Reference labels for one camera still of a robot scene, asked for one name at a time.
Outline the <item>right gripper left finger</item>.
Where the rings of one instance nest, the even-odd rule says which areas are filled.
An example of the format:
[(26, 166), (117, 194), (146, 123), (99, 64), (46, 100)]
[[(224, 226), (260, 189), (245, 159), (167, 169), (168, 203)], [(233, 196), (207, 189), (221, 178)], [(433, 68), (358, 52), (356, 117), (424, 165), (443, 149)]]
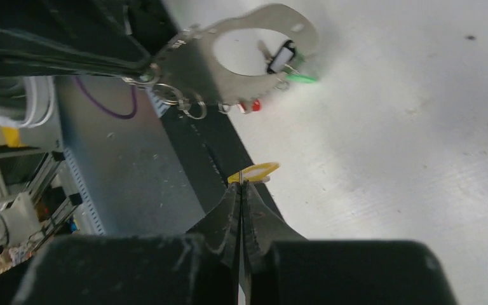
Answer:
[(218, 204), (187, 232), (200, 234), (220, 262), (238, 269), (240, 263), (241, 184), (233, 182)]

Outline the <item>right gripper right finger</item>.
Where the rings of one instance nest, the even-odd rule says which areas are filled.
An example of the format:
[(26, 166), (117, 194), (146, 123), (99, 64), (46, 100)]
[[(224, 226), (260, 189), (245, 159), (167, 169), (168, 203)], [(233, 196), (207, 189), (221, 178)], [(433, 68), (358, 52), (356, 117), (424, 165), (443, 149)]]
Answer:
[(242, 230), (245, 261), (250, 269), (267, 269), (266, 259), (275, 241), (305, 241), (263, 202), (254, 184), (242, 184)]

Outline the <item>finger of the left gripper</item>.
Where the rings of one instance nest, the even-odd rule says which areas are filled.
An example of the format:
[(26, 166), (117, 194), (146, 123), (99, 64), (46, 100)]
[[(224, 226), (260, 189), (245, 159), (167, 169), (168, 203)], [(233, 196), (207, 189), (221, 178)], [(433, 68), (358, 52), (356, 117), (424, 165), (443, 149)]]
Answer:
[(126, 1), (0, 1), (0, 78), (139, 77), (151, 56), (126, 33)]

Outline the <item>key with yellow tag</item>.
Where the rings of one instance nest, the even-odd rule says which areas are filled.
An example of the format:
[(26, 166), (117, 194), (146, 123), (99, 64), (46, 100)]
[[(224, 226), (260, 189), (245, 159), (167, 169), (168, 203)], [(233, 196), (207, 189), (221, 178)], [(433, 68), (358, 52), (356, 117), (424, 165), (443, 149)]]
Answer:
[(265, 183), (270, 180), (270, 174), (280, 167), (278, 162), (267, 162), (248, 166), (227, 178), (227, 183), (249, 181), (253, 183)]

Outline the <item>key with black tag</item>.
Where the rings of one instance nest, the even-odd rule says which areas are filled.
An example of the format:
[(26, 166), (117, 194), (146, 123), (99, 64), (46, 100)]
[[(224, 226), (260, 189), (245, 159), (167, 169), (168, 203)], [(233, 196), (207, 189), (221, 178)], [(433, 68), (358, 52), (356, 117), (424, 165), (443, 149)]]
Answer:
[(297, 55), (296, 44), (291, 39), (284, 41), (274, 55), (270, 53), (262, 40), (257, 43), (257, 47), (266, 63), (267, 74), (280, 73)]

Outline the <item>perforated metal ring plate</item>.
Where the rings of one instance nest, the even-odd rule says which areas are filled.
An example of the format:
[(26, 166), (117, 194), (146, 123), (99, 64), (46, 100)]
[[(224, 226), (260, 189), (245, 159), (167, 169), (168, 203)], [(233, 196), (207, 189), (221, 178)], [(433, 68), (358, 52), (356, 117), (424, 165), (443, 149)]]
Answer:
[(319, 45), (318, 32), (304, 15), (284, 4), (267, 4), (206, 29), (191, 27), (181, 31), (154, 56), (142, 76), (124, 80), (151, 89), (156, 83), (166, 83), (180, 90), (184, 98), (200, 95), (206, 104), (231, 106), (241, 100), (257, 99), (286, 82), (285, 69), (278, 74), (238, 74), (224, 67), (214, 53), (220, 37), (249, 29), (278, 32), (293, 40), (297, 55), (290, 66), (297, 58), (312, 55)]

